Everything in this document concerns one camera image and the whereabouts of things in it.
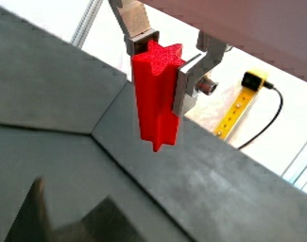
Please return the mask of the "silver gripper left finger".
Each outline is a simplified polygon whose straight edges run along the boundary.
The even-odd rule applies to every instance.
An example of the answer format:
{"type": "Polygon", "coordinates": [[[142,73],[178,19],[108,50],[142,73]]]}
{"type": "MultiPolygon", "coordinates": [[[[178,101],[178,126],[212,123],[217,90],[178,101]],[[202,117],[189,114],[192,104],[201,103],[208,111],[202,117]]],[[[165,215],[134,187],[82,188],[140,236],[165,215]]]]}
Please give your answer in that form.
{"type": "Polygon", "coordinates": [[[109,0],[112,10],[125,34],[128,53],[133,57],[149,50],[149,41],[160,40],[145,4],[140,0],[109,0]]]}

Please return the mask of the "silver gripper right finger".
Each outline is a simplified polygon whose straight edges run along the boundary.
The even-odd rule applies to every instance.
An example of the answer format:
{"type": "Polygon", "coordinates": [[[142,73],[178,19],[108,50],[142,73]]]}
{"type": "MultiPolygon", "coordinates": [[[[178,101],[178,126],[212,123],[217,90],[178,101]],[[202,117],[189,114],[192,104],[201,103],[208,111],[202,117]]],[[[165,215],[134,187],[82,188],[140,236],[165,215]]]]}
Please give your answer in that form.
{"type": "Polygon", "coordinates": [[[196,107],[200,93],[206,95],[214,93],[218,84],[206,74],[222,62],[229,44],[201,31],[197,48],[201,53],[178,68],[174,100],[177,116],[182,116],[196,107]]]}

